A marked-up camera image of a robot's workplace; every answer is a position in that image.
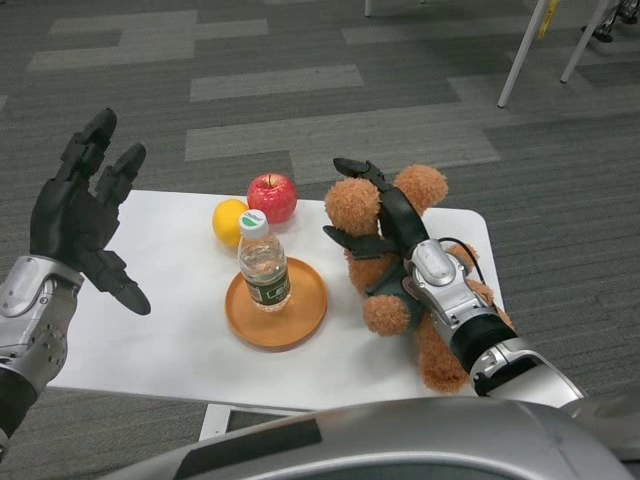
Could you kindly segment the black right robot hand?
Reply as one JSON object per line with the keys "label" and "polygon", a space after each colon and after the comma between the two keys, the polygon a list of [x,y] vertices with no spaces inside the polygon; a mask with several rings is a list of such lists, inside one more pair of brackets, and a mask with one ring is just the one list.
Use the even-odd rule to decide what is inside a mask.
{"label": "black right robot hand", "polygon": [[429,239],[421,216],[406,195],[385,180],[384,174],[370,161],[334,158],[336,170],[347,177],[370,181],[380,193],[377,214],[382,236],[370,234],[354,236],[334,226],[326,225],[324,232],[336,243],[351,252],[355,260],[380,258],[394,253],[409,259],[416,245]]}

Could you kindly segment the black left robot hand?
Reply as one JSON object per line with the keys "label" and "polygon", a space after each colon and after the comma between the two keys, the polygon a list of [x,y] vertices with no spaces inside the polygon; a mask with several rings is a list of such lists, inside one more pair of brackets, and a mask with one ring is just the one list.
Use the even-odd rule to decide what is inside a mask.
{"label": "black left robot hand", "polygon": [[146,158],[135,143],[102,168],[117,126],[117,115],[101,110],[72,135],[56,175],[45,182],[32,210],[30,252],[59,261],[108,292],[138,315],[151,312],[149,300],[126,273],[126,263],[106,246],[119,227],[119,207],[127,199]]}

